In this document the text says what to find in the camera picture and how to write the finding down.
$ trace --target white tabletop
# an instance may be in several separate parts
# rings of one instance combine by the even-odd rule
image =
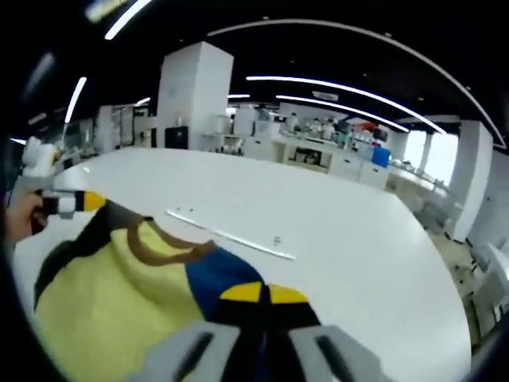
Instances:
[[[376,353],[391,379],[458,381],[469,372],[460,296],[430,238],[395,195],[277,163],[167,149],[105,154],[62,173],[57,185],[101,193],[184,239],[211,234],[166,209],[269,248],[279,236],[277,249],[295,261],[218,242],[266,282],[306,294],[321,322]],[[83,227],[90,217],[80,216],[59,224]],[[21,273],[29,253],[19,252],[40,251],[48,237],[43,232],[18,245]]]

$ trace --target led light strip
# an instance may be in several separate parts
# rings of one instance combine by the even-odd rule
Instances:
[[[318,99],[292,97],[290,95],[276,95],[276,98],[278,98],[278,99],[287,99],[287,100],[290,100],[290,101],[300,101],[300,102],[316,103],[318,105],[325,105],[325,106],[335,107],[336,109],[351,111],[351,112],[356,113],[356,114],[361,114],[361,115],[365,115],[366,117],[376,119],[376,120],[380,121],[381,123],[383,123],[385,125],[389,125],[389,126],[395,127],[395,128],[397,128],[397,129],[399,129],[401,131],[404,131],[406,133],[408,133],[408,131],[409,131],[406,127],[398,125],[397,123],[394,123],[394,122],[392,122],[392,121],[390,121],[388,119],[385,119],[385,118],[382,118],[382,117],[378,117],[377,115],[373,115],[371,113],[367,113],[367,112],[359,110],[359,109],[354,109],[353,107],[338,105],[337,103],[320,101]]]
[[[327,86],[329,88],[335,88],[340,90],[345,90],[347,92],[353,92],[356,94],[360,94],[362,96],[366,96],[372,99],[376,99],[380,102],[384,102],[388,105],[391,105],[393,107],[398,108],[401,111],[404,111],[405,113],[408,113],[412,115],[413,117],[420,119],[422,122],[424,122],[426,125],[431,126],[433,129],[438,131],[441,134],[446,134],[445,131],[439,127],[437,124],[431,122],[429,119],[423,117],[422,115],[419,115],[415,111],[411,111],[410,109],[400,105],[399,103],[393,102],[387,98],[383,98],[380,95],[376,95],[370,92],[366,92],[364,90],[351,88],[349,86],[340,85],[340,84],[334,84],[333,82],[327,82],[327,81],[320,81],[320,80],[310,80],[308,78],[298,78],[298,77],[282,77],[282,76],[248,76],[246,77],[246,80],[248,81],[288,81],[288,82],[298,82],[302,84],[313,84],[313,85],[320,85],[320,86]],[[398,126],[398,129],[401,129],[402,126],[395,123],[395,125]]]
[[[122,16],[120,16],[120,18],[113,24],[110,30],[107,31],[104,39],[113,40],[115,36],[119,34],[120,30],[126,26],[130,19],[136,16],[136,14],[151,1],[152,0],[138,0],[135,4],[133,4],[131,8],[129,8]]]
[[[228,98],[249,98],[251,97],[249,94],[230,94]]]
[[[470,93],[470,91],[460,84],[460,82],[451,76],[448,72],[446,72],[441,66],[435,64],[433,61],[431,61],[428,57],[420,54],[417,50],[412,49],[410,46],[404,45],[399,41],[394,40],[391,37],[384,36],[382,34],[373,32],[369,29],[363,29],[359,28],[357,26],[342,24],[340,22],[333,22],[333,21],[324,21],[324,20],[309,20],[306,18],[287,18],[287,19],[279,19],[279,20],[264,20],[264,21],[255,21],[255,22],[248,22],[246,24],[240,24],[240,25],[233,25],[227,28],[222,28],[218,30],[214,30],[212,32],[207,33],[207,36],[217,36],[222,33],[231,32],[234,30],[240,30],[245,28],[253,28],[258,26],[265,26],[265,25],[284,25],[284,24],[302,24],[302,25],[320,25],[320,26],[327,26],[337,29],[344,29],[349,30],[350,32],[363,34],[364,36],[373,37],[377,40],[381,40],[383,42],[386,42],[387,44],[393,45],[397,48],[400,48],[401,50],[404,50],[405,52],[411,54],[412,56],[418,58],[425,64],[429,65],[433,69],[435,69],[437,72],[442,74],[447,80],[449,80],[451,83],[456,86],[460,92],[462,92],[470,101],[477,107],[477,110],[479,110],[480,114],[488,121],[488,124],[492,128],[492,130],[495,132],[496,136],[500,140],[500,144],[494,143],[493,146],[495,147],[501,147],[503,149],[507,148],[507,144],[505,143],[502,135],[500,134],[499,129],[495,126],[492,119],[488,115],[488,113],[483,109],[483,107],[480,105],[480,103],[477,101],[477,99],[474,98],[474,96]]]
[[[19,143],[20,145],[26,146],[26,141],[24,139],[11,138],[10,140]]]
[[[150,101],[150,97],[146,97],[144,99],[140,99],[137,103],[134,104],[134,106],[140,106],[140,105],[143,105],[144,103],[147,103]]]
[[[67,113],[65,114],[65,123],[71,122],[71,117],[72,117],[72,113],[74,112],[74,107],[76,106],[76,102],[78,102],[78,98],[80,97],[80,93],[83,90],[83,86],[85,86],[86,82],[87,82],[87,77],[81,77],[78,80],[78,84],[76,84],[74,93],[72,93],[71,102],[69,103]]]

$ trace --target floor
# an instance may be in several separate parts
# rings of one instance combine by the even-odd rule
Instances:
[[[471,272],[472,257],[470,256],[470,247],[467,244],[455,243],[445,237],[445,235],[439,236],[430,233],[429,237],[440,252],[463,300],[468,328],[470,329],[471,346],[475,346],[480,342],[479,324],[469,294],[480,284],[483,272],[478,267],[474,272]]]

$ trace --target yellow cloth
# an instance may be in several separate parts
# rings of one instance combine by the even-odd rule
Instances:
[[[172,248],[147,224],[143,244]],[[41,340],[70,380],[118,381],[139,370],[149,347],[203,316],[181,263],[152,267],[130,252],[126,229],[96,254],[77,258],[45,289],[36,316]]]

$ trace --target blue cloth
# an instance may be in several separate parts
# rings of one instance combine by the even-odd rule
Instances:
[[[205,319],[209,319],[221,294],[231,287],[263,281],[246,261],[217,247],[203,260],[185,264],[189,287]]]

